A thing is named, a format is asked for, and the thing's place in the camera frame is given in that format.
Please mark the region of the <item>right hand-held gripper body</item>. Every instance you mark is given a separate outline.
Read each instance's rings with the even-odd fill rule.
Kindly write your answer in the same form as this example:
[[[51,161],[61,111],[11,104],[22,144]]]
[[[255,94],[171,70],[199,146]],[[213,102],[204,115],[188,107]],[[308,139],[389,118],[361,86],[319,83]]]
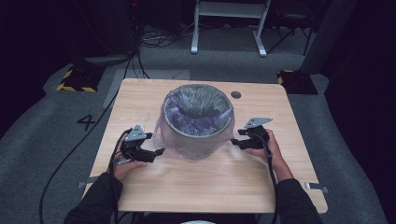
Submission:
[[[268,150],[269,135],[263,125],[272,120],[272,118],[251,118],[247,122],[245,128],[248,140],[245,148]]]

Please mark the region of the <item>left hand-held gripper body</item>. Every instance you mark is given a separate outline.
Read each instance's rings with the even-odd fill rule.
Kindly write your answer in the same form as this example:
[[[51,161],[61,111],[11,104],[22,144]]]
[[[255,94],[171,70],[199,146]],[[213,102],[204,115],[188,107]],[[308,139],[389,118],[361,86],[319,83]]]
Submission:
[[[147,140],[145,138],[145,132],[139,125],[132,128],[121,143],[122,156],[130,161],[154,162],[155,158],[150,157],[149,150],[141,147]]]

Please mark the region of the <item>person's right hand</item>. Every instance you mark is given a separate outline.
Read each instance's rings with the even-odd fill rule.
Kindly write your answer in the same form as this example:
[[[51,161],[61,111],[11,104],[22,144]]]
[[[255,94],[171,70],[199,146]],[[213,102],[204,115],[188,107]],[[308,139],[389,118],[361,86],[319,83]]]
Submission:
[[[268,141],[268,147],[270,151],[272,152],[272,165],[273,168],[276,172],[279,172],[280,170],[286,170],[288,169],[288,165],[284,161],[282,154],[280,152],[279,145],[275,139],[275,135],[272,130],[266,129],[268,135],[269,135],[269,141]],[[268,162],[267,156],[264,153],[263,149],[254,149],[254,148],[248,148],[246,149],[246,153],[257,156],[261,158],[264,162]]]

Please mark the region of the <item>person's left hand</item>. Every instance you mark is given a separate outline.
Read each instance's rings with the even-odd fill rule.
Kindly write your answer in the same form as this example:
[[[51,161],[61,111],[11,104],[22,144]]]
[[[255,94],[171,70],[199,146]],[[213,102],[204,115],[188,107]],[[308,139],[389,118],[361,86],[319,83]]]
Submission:
[[[109,174],[113,174],[119,181],[122,181],[128,176],[132,170],[146,167],[148,164],[142,161],[132,161],[124,164],[114,164],[112,168],[108,168],[106,171]]]

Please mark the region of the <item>black yellow striped stand base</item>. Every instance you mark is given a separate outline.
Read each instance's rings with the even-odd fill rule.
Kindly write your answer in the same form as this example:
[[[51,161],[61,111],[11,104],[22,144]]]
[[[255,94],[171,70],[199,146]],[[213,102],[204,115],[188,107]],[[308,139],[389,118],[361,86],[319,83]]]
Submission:
[[[311,77],[300,70],[280,70],[276,77],[287,94],[318,95]]]
[[[82,69],[71,66],[65,72],[57,90],[97,92],[105,70],[106,69],[104,67],[90,67],[88,69]]]

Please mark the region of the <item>black folding stand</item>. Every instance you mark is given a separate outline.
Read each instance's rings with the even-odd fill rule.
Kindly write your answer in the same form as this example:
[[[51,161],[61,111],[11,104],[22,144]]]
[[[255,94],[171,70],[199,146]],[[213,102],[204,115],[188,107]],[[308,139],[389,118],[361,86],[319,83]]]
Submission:
[[[306,38],[303,55],[307,53],[308,45],[313,34],[314,12],[308,7],[277,7],[275,9],[275,25],[280,39],[267,50],[270,53],[280,43],[282,43],[289,35],[293,35],[297,29],[303,32]]]

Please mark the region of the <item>grey column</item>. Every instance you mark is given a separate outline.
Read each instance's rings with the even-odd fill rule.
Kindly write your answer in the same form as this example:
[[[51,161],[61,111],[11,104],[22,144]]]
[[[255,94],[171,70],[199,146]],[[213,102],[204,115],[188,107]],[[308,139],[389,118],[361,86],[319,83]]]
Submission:
[[[303,74],[319,74],[335,47],[358,0],[332,0],[317,35],[300,66]]]

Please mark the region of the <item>white metal stand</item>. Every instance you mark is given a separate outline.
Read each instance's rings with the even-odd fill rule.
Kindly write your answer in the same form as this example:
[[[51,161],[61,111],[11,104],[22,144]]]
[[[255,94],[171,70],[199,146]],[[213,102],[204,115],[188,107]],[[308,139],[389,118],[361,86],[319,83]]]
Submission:
[[[253,37],[261,57],[267,56],[267,51],[262,43],[262,30],[272,0],[263,0],[259,4],[208,2],[196,0],[194,9],[194,28],[191,40],[191,53],[198,52],[199,20],[201,17],[230,17],[243,19],[259,19],[259,26],[254,30]]]

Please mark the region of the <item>metal table bracket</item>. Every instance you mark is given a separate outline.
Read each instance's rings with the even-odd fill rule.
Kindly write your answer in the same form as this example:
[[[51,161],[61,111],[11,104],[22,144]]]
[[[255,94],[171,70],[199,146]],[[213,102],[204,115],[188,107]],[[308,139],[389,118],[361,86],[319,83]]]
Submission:
[[[325,194],[326,194],[326,193],[329,193],[328,188],[322,186],[322,185],[319,184],[319,183],[305,182],[305,183],[304,183],[304,186],[305,186],[307,189],[320,190],[320,191],[322,191],[322,192],[325,193]]]
[[[97,180],[98,176],[90,176],[83,181],[78,182],[78,189],[85,188],[88,184],[92,184]]]

